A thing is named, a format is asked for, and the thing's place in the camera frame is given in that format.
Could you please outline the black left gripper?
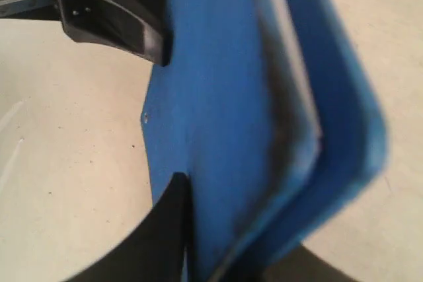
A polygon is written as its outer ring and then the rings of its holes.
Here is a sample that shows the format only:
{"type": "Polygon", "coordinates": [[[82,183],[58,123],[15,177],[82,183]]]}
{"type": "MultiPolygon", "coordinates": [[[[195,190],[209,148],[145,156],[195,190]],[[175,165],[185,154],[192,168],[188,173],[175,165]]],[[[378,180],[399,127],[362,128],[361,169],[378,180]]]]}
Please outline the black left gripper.
{"type": "Polygon", "coordinates": [[[1,18],[58,20],[74,42],[101,44],[165,66],[172,35],[167,0],[1,0],[1,18]]]}

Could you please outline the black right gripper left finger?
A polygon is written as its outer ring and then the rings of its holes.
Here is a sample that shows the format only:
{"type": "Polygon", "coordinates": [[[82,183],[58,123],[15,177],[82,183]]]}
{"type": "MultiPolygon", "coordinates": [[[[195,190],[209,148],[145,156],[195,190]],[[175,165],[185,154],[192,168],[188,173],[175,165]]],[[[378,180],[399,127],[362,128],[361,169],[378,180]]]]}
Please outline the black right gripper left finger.
{"type": "Polygon", "coordinates": [[[70,281],[181,281],[192,237],[187,175],[174,173],[146,218],[117,247],[70,281]]]}

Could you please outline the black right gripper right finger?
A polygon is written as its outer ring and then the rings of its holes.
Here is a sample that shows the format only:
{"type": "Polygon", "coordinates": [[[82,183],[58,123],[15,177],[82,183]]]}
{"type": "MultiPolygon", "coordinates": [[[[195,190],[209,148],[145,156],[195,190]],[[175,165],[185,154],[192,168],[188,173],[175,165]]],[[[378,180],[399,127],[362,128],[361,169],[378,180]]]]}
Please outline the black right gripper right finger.
{"type": "Polygon", "coordinates": [[[303,245],[266,268],[261,281],[351,282],[354,279],[331,266],[303,245]]]}

